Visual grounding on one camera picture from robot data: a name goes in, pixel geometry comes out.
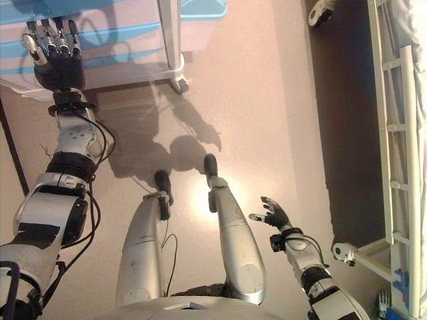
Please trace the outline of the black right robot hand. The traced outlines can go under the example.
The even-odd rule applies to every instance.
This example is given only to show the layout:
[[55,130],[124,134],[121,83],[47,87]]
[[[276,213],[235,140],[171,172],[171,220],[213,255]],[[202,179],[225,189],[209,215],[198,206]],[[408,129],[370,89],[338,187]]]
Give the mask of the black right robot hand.
[[285,227],[291,226],[288,215],[275,200],[263,196],[261,197],[261,201],[264,209],[268,210],[267,213],[265,215],[249,214],[251,220],[268,224],[279,231],[283,231]]

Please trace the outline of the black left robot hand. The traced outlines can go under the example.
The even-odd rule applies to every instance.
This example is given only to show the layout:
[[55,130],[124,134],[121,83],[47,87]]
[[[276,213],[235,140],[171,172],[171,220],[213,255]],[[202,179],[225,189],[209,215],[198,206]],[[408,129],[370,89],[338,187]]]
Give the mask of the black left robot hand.
[[28,21],[28,32],[22,34],[23,44],[34,64],[39,84],[50,91],[82,90],[85,87],[80,36],[74,20],[68,20],[66,34],[63,18],[53,19],[57,34],[53,34],[48,19],[41,20],[43,37],[37,32],[37,22]]

